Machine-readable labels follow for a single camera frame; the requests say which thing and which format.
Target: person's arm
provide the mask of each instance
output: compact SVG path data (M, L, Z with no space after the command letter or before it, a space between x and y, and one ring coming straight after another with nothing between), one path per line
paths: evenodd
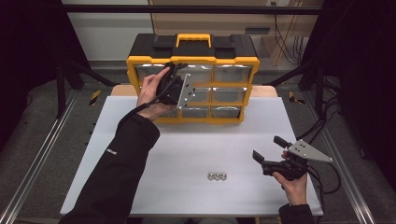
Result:
M144 79L137 105L155 97L158 83L167 70ZM160 137L152 121L172 108L154 104L120 126L112 142L104 148L105 152L81 190L75 207L62 217L60 223L125 223L149 150Z
M282 158L287 158L287 152L284 151ZM292 181L287 180L278 172L273 173L273 177L282 185L289 200L288 204L279 209L279 216L283 224L314 224L311 209L306 203L306 184L307 174L300 179Z

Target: metal rail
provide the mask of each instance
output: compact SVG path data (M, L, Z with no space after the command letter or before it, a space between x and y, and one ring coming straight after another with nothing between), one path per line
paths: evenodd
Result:
M304 96L309 108L312 111L313 116L315 117L315 119L318 119L318 114L316 113L312 94L305 94ZM323 128L322 136L324 143L329 149L329 156L333 158L334 165L340 173L346 195L348 196L352 207L355 210L359 222L362 224L375 224L374 217L371 214L371 211L367 206L366 201L364 201L364 198L361 195L361 191L359 190L358 185L353 179L353 175L349 172L346 163L342 159L342 156L338 151L337 146L332 140L332 136L330 135L326 127Z
M228 7L228 6L142 6L142 5L44 5L44 9L83 13L198 13L322 15L338 12L322 7Z
M29 167L25 177L23 178L20 186L12 197L11 201L8 203L6 210L0 216L0 224L10 224L13 223L15 218L23 206L33 184L35 183L41 168L43 167L48 155L50 154L59 133L62 130L67 118L69 117L70 111L78 96L78 91L71 91L70 96L67 100L67 107L62 116L55 120L46 140L35 156L35 160Z

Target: organizer handle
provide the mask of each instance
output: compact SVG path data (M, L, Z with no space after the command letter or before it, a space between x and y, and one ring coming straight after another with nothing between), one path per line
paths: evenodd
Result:
M212 43L210 42L210 35L208 34L178 34L176 47L178 48L178 44L181 40L200 40L207 41L207 44L210 48L212 48Z

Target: black curtain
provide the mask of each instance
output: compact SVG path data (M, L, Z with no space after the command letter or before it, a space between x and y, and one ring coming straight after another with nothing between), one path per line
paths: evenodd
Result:
M345 10L349 3L351 0L332 0L326 1L325 7ZM324 75L340 79L339 100L362 153L377 162L394 189L395 15L395 1L356 0L320 59ZM312 58L337 17L319 16L306 48L306 61Z
M74 28L61 9L45 4L60 0L3 0L0 7L0 151L18 124L27 93L56 78L56 68L70 60L90 68ZM74 88L83 83L67 69Z

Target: metal nut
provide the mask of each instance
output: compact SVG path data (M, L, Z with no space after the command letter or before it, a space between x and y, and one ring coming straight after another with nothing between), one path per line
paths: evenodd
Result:
M216 180L220 180L221 179L221 175L219 173L215 173L215 179Z
M222 180L226 180L227 179L227 174L226 173L222 173L221 174L221 179Z
M209 173L209 174L207 175L207 178L210 179L210 180L213 180L213 179L215 179L215 174Z

